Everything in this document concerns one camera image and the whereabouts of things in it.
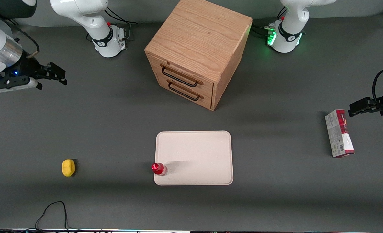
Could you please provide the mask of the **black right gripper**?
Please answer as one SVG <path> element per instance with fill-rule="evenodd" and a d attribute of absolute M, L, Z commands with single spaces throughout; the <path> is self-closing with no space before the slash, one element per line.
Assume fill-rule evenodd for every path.
<path fill-rule="evenodd" d="M 28 58 L 28 53 L 23 53 L 20 59 L 9 68 L 9 77 L 26 76 L 34 79 L 47 79 L 59 81 L 62 85 L 67 85 L 65 70 L 53 62 L 41 65 L 34 57 Z"/>

